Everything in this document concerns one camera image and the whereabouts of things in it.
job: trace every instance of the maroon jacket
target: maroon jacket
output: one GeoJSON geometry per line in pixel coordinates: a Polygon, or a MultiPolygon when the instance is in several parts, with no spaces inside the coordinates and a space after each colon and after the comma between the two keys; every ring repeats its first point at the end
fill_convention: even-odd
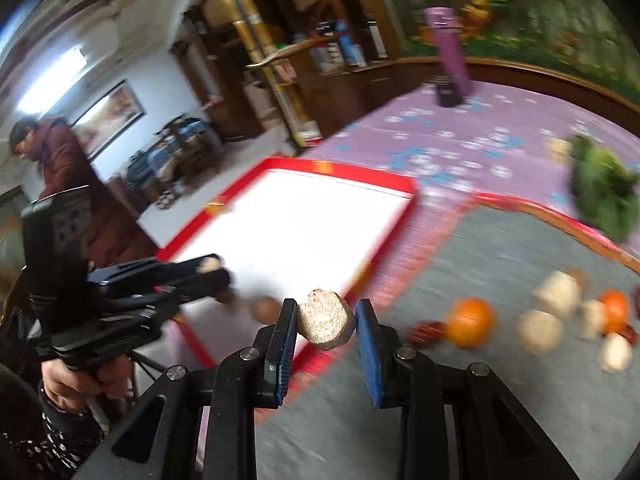
{"type": "Polygon", "coordinates": [[[79,186],[89,186],[92,222],[85,235],[88,258],[96,267],[153,256],[158,246],[95,174],[71,128],[60,119],[44,121],[36,133],[31,158],[44,172],[40,198],[79,186]]]}

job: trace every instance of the blue gripper pad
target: blue gripper pad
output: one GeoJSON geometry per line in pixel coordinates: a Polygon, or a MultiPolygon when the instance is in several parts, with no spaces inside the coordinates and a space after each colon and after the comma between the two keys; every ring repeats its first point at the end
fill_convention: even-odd
{"type": "Polygon", "coordinates": [[[294,309],[289,316],[287,331],[284,336],[282,352],[278,359],[278,382],[276,384],[275,398],[279,404],[287,396],[289,391],[289,379],[291,377],[291,364],[293,362],[293,351],[296,349],[296,336],[298,334],[298,310],[294,309]]]}
{"type": "Polygon", "coordinates": [[[360,300],[356,304],[356,331],[367,391],[373,400],[373,405],[380,408],[384,397],[379,354],[382,332],[369,300],[360,300]]]}

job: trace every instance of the green plush toy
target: green plush toy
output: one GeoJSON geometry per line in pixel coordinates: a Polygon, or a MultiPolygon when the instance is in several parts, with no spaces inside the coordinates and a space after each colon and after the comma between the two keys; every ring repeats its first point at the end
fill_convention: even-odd
{"type": "Polygon", "coordinates": [[[634,186],[640,174],[627,171],[612,152],[587,137],[567,140],[573,145],[571,192],[580,221],[614,242],[624,242],[638,224],[640,206],[634,186]]]}

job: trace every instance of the ceiling light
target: ceiling light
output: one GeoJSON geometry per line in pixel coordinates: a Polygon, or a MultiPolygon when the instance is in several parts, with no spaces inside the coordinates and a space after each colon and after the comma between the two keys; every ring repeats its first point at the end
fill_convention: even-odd
{"type": "Polygon", "coordinates": [[[47,112],[76,83],[85,66],[80,49],[69,50],[29,88],[18,103],[18,110],[27,114],[47,112]]]}

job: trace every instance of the wall mural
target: wall mural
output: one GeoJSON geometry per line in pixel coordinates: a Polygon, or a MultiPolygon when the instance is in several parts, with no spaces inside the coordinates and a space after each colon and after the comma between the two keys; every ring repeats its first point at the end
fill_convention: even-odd
{"type": "Polygon", "coordinates": [[[422,10],[452,7],[466,56],[576,75],[640,105],[640,56],[602,0],[385,0],[407,56],[436,47],[422,10]]]}

